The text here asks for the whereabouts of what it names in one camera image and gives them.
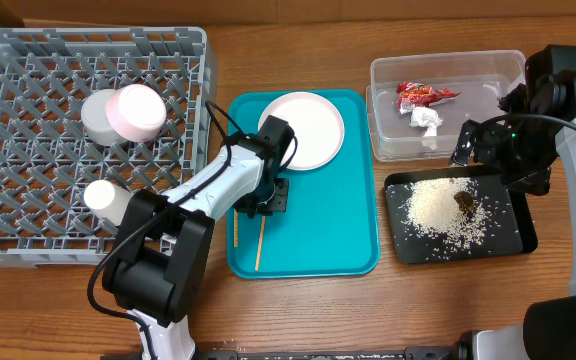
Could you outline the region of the white tissue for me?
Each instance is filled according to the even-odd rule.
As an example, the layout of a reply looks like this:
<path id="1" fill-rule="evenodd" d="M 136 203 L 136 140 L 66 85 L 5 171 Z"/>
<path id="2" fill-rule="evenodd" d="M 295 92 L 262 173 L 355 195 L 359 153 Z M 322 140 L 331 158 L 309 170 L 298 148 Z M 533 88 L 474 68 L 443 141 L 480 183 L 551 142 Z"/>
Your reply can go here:
<path id="1" fill-rule="evenodd" d="M 421 137 L 421 144 L 430 150 L 436 150 L 438 128 L 442 125 L 443 119 L 439 114 L 428 107 L 415 107 L 412 110 L 409 125 L 416 128 L 424 128 Z"/>

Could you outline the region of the red snack wrapper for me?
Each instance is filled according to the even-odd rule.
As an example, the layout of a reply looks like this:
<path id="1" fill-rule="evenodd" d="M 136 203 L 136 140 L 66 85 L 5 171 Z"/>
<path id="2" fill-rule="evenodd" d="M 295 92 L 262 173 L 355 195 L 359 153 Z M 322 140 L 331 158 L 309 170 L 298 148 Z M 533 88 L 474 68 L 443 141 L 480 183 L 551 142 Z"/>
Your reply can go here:
<path id="1" fill-rule="evenodd" d="M 434 88 L 417 82 L 402 82 L 397 86 L 397 109 L 401 115 L 412 112 L 417 107 L 432 107 L 453 100 L 460 92 L 448 88 Z"/>

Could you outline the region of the brown food scrap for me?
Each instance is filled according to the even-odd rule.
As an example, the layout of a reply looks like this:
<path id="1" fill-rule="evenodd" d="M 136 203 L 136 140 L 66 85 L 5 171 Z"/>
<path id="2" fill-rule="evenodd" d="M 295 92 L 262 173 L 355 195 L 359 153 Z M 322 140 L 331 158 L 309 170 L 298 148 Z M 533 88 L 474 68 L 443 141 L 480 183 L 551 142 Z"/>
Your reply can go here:
<path id="1" fill-rule="evenodd" d="M 454 195 L 458 208 L 463 213 L 472 213 L 476 209 L 476 202 L 472 194 L 460 191 Z"/>

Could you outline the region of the large white plate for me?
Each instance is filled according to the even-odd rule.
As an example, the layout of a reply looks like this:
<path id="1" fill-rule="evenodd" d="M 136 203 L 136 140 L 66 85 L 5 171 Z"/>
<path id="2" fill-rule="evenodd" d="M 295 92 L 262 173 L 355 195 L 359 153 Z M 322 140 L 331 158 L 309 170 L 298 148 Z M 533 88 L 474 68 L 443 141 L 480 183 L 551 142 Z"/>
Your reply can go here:
<path id="1" fill-rule="evenodd" d="M 287 121 L 294 130 L 298 144 L 291 143 L 282 164 L 296 150 L 287 166 L 290 170 L 307 171 L 329 163 L 340 151 L 345 125 L 340 111 L 321 95 L 312 92 L 291 92 L 273 100 L 262 112 L 258 128 L 272 115 Z"/>

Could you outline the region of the white rice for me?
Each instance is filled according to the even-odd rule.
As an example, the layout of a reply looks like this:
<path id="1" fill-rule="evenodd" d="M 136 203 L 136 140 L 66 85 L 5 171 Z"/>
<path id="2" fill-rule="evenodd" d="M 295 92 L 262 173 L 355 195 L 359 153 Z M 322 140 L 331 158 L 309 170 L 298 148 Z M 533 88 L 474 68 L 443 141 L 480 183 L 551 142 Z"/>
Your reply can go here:
<path id="1" fill-rule="evenodd" d="M 447 177 L 411 182 L 403 186 L 403 203 L 396 209 L 402 218 L 401 239 L 405 245 L 426 245 L 433 255 L 470 253 L 484 245 L 502 228 L 499 203 L 472 177 Z M 459 210 L 454 195 L 467 191 L 476 209 Z"/>

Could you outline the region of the small pink bowl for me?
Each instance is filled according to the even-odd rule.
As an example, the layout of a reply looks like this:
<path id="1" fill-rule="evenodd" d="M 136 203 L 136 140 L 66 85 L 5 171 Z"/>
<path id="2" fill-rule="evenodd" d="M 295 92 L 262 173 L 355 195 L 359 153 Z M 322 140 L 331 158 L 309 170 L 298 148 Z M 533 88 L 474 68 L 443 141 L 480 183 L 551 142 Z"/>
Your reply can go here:
<path id="1" fill-rule="evenodd" d="M 162 97 L 142 84 L 128 85 L 115 91 L 107 101 L 105 111 L 115 132 L 132 142 L 155 139 L 167 115 Z"/>

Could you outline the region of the white cup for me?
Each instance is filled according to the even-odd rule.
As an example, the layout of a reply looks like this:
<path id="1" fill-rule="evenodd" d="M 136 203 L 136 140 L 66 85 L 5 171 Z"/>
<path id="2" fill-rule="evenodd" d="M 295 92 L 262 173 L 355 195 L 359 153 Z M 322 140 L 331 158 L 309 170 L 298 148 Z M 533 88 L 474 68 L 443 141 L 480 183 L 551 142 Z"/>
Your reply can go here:
<path id="1" fill-rule="evenodd" d="M 85 205 L 100 219 L 119 226 L 132 193 L 107 180 L 95 180 L 84 190 Z"/>

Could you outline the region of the grey shallow bowl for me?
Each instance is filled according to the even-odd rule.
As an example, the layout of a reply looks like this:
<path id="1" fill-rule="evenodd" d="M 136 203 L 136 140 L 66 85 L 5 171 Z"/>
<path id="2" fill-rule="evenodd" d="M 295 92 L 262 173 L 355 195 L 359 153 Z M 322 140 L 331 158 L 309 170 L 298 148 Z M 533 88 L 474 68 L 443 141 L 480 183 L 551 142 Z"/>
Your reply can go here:
<path id="1" fill-rule="evenodd" d="M 94 143 L 102 146 L 127 142 L 112 128 L 106 115 L 106 103 L 114 93 L 113 89 L 97 90 L 84 100 L 81 108 L 81 120 L 86 134 Z"/>

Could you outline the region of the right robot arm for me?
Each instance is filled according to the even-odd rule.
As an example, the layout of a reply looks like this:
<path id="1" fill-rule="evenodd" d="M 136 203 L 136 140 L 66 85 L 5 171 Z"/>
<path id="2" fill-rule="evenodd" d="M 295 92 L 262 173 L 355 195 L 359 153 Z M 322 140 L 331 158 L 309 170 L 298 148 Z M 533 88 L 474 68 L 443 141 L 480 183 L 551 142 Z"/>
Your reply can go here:
<path id="1" fill-rule="evenodd" d="M 502 115 L 462 125 L 450 161 L 487 165 L 504 184 L 545 195 L 561 160 L 573 234 L 569 294 L 532 304 L 519 325 L 463 334 L 456 359 L 576 359 L 576 46 L 546 46 L 526 60 L 525 76 L 500 100 Z"/>

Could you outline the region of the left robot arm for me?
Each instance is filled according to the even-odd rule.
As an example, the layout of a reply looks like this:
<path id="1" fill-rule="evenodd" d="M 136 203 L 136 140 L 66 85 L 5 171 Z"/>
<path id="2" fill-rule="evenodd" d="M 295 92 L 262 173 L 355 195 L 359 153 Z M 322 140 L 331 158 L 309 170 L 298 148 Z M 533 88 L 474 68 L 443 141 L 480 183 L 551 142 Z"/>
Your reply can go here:
<path id="1" fill-rule="evenodd" d="M 279 174 L 284 154 L 295 146 L 289 124 L 269 116 L 255 134 L 226 137 L 220 155 L 182 185 L 131 197 L 113 249 L 91 279 L 114 296 L 114 316 L 136 323 L 141 358 L 193 358 L 187 315 L 203 281 L 214 226 L 230 209 L 248 217 L 285 211 L 289 182 Z"/>

